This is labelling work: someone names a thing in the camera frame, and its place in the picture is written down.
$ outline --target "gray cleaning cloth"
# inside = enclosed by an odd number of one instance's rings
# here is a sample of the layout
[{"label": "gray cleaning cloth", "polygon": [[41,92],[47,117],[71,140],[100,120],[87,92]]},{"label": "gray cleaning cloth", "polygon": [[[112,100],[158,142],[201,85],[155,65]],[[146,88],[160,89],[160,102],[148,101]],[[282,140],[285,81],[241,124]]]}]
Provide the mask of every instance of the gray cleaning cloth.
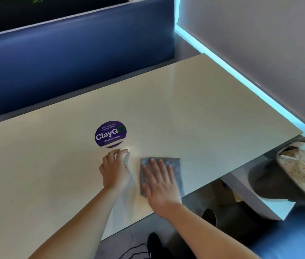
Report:
[{"label": "gray cleaning cloth", "polygon": [[163,157],[149,157],[149,158],[142,158],[140,161],[140,194],[142,196],[145,196],[144,191],[143,191],[143,187],[142,187],[142,183],[148,183],[148,179],[145,175],[145,172],[143,171],[143,167],[142,165],[146,165],[147,168],[153,173],[153,169],[151,168],[150,162],[149,160],[151,158],[154,158],[155,161],[157,162],[159,159],[162,159],[165,163],[165,165],[172,165],[173,171],[174,171],[174,177],[175,177],[175,181],[176,184],[178,185],[179,188],[179,192],[181,197],[185,196],[184,193],[184,186],[183,186],[183,180],[181,178],[181,164],[180,164],[180,159],[178,158],[163,158]]}]

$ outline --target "black planter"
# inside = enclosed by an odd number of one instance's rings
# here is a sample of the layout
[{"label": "black planter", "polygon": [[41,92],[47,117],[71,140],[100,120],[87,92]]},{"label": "black planter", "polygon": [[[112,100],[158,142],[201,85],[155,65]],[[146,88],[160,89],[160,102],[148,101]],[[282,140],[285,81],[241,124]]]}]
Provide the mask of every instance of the black planter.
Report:
[{"label": "black planter", "polygon": [[0,0],[0,32],[77,13],[83,13],[128,0]]}]

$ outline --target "sticker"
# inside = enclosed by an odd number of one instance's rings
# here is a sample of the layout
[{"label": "sticker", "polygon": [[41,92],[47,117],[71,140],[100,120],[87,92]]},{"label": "sticker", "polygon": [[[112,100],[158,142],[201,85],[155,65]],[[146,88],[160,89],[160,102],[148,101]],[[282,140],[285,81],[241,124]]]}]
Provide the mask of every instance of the sticker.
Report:
[{"label": "sticker", "polygon": [[101,125],[95,133],[95,141],[100,146],[111,144],[106,148],[113,148],[122,142],[118,142],[114,145],[112,143],[122,140],[126,137],[126,127],[122,122],[110,121]]}]

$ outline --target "forearm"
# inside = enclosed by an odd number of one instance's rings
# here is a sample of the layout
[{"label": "forearm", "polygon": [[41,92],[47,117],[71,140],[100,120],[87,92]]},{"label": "forearm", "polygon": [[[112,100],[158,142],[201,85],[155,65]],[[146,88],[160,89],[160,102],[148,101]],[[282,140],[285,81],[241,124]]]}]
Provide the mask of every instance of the forearm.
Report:
[{"label": "forearm", "polygon": [[29,259],[93,259],[118,196],[115,190],[102,189]]},{"label": "forearm", "polygon": [[248,248],[183,205],[172,207],[167,220],[185,240],[197,259],[259,259]]}]

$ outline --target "blue upholstery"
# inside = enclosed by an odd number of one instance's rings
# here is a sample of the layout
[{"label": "blue upholstery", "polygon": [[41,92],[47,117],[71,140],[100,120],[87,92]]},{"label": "blue upholstery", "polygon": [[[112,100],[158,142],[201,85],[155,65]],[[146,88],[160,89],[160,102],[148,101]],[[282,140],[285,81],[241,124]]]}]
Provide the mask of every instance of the blue upholstery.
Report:
[{"label": "blue upholstery", "polygon": [[294,209],[285,221],[276,222],[249,248],[262,259],[305,259],[305,206]]},{"label": "blue upholstery", "polygon": [[174,0],[0,34],[0,115],[174,58]]}]

